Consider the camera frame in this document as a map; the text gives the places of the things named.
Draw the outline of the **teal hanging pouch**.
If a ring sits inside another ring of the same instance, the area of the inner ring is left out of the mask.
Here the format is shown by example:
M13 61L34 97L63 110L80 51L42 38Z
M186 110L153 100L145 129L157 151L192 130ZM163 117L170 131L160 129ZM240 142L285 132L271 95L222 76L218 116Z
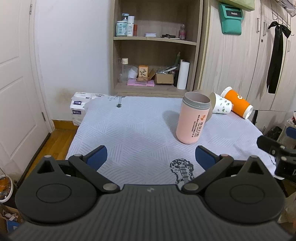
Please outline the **teal hanging pouch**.
M226 35L241 35L241 21L244 19L242 9L220 3L219 11L222 33Z

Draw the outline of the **clear bottle with cork cap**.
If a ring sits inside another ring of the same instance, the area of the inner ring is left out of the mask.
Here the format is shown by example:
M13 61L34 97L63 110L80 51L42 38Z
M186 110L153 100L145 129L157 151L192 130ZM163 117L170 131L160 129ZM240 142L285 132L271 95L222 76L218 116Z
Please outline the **clear bottle with cork cap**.
M128 65L128 58L119 58L118 61L118 82L123 83L128 80L128 71L129 71L129 65Z

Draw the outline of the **white tube bottle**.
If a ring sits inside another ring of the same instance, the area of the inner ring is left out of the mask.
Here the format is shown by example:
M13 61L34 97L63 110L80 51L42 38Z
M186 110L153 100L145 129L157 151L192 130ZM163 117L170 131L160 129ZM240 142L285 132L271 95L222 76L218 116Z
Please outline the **white tube bottle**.
M135 16L128 16L128 19L127 19L127 34L126 34L128 37L133 36L134 19L135 19Z

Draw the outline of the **white floral paper cup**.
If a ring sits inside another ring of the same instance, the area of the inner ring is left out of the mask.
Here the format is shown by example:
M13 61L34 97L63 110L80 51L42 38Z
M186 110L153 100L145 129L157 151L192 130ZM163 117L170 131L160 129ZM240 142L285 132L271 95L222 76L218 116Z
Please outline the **white floral paper cup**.
M232 102L225 99L224 97L212 92L209 95L212 113L216 114L229 114L232 111Z

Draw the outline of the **small pink bottle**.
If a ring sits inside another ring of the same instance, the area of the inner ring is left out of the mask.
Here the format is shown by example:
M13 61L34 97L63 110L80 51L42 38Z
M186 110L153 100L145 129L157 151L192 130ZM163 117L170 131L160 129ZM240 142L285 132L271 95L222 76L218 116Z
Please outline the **small pink bottle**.
M185 40L186 39L186 27L184 24L180 26L179 30L179 39L180 40Z

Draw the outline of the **orange paper cup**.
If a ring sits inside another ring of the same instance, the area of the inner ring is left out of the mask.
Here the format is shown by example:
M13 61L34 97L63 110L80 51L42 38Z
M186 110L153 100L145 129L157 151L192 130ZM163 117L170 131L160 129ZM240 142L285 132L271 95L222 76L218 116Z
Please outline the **orange paper cup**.
M226 87L221 94L222 97L231 101L232 111L240 117L247 119L253 111L253 106L238 94L232 87Z

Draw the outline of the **black hanging ribbon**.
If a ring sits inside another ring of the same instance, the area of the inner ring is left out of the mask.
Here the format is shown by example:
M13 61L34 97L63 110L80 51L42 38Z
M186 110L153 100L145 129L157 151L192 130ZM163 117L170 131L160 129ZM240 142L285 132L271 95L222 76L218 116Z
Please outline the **black hanging ribbon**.
M287 39L291 35L291 30L277 21L273 21L268 29L275 27L275 35L273 42L273 51L271 54L270 65L267 74L266 87L267 92L275 94L280 79L280 71L283 60L283 36Z

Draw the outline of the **white tissue pack stack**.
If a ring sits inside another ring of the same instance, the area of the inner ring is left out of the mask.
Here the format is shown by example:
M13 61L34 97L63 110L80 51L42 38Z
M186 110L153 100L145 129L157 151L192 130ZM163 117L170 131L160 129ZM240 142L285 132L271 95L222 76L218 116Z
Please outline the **white tissue pack stack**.
M89 101L105 97L106 94L89 93L89 92L75 92L71 98L70 110L72 114L72 122L75 126L79 126L86 114L85 104Z

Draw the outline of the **pink flat package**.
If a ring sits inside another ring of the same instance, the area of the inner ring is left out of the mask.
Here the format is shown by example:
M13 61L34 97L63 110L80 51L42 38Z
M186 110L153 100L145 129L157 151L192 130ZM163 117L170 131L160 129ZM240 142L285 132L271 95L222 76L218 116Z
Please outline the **pink flat package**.
M136 87L154 87L154 80L149 80L145 82L137 81L136 79L129 79L127 86L136 86Z

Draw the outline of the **white door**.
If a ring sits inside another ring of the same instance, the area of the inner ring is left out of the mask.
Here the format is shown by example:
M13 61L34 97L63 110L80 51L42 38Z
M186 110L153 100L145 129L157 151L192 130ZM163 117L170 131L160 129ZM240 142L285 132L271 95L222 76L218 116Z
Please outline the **white door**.
M31 1L1 1L1 168L19 180L49 131L33 78Z

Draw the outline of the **light wood wardrobe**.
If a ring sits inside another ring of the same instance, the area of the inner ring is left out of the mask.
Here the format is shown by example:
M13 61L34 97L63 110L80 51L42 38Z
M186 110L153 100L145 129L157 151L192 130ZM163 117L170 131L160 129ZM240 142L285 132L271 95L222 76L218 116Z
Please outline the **light wood wardrobe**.
M252 106L263 133L283 126L295 95L295 34L283 39L283 60L275 94L266 80L274 42L270 1L256 1L244 11L241 35L222 33L218 1L204 1L195 89L221 93L232 87Z

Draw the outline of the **wooden bookshelf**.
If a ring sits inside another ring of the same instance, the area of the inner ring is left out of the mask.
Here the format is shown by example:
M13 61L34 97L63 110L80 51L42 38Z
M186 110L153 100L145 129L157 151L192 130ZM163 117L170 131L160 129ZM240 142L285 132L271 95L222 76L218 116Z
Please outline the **wooden bookshelf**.
M121 96L182 97L195 87L202 31L203 1L111 1L110 4L110 88ZM123 14L135 16L137 34L116 37L116 22ZM186 39L179 39L180 26L186 27ZM150 70L172 66L176 60L190 63L187 86L127 86L118 82L119 58L128 58L130 67L147 65Z

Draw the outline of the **white paper towel roll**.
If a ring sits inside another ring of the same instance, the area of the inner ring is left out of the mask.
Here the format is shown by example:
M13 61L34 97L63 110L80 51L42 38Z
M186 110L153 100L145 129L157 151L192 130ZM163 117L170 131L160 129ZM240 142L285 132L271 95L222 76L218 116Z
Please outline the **white paper towel roll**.
M177 89L185 90L187 86L187 80L189 75L190 63L181 60L178 81L177 81Z

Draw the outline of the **orange floral box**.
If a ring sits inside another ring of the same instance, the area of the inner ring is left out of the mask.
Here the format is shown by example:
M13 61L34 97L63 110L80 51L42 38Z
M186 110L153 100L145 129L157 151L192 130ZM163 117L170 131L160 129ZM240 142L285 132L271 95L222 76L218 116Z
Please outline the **orange floral box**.
M137 81L145 82L145 81L148 81L148 78L149 78L149 67L147 65L138 66Z

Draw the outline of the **pink cup with grey rim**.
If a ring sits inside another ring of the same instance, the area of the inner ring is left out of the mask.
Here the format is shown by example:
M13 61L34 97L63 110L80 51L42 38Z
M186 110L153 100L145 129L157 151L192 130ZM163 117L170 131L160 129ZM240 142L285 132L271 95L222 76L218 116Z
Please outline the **pink cup with grey rim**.
M176 129L180 142L190 145L199 140L210 107L211 102L206 95L197 92L185 93Z

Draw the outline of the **light blue quilted mattress cover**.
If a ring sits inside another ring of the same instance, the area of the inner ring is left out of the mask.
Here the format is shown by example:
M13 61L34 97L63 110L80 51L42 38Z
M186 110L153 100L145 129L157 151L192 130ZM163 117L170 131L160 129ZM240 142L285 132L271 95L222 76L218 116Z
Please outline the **light blue quilted mattress cover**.
M258 156L273 173L273 156L257 147L261 132L234 113L214 114L196 144L176 137L182 100L161 97L99 97L86 103L86 114L70 145L68 156L86 155L100 145L107 160L98 172L119 186L126 184L184 184L178 162L184 162L189 179L203 173L195 159L201 145L214 154L236 160Z

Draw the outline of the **small cardboard box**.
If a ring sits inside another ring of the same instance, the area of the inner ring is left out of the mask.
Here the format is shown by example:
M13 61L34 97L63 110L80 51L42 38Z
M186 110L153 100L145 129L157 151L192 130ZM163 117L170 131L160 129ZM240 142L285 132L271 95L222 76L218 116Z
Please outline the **small cardboard box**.
M161 74L157 73L155 76L156 84L173 84L174 76L172 74Z

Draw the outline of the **teal labelled jar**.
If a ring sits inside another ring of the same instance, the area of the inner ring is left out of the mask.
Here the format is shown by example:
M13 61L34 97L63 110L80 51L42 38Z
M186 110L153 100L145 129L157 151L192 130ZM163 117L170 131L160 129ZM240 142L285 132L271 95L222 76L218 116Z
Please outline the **teal labelled jar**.
M115 36L116 37L127 36L127 21L116 22Z

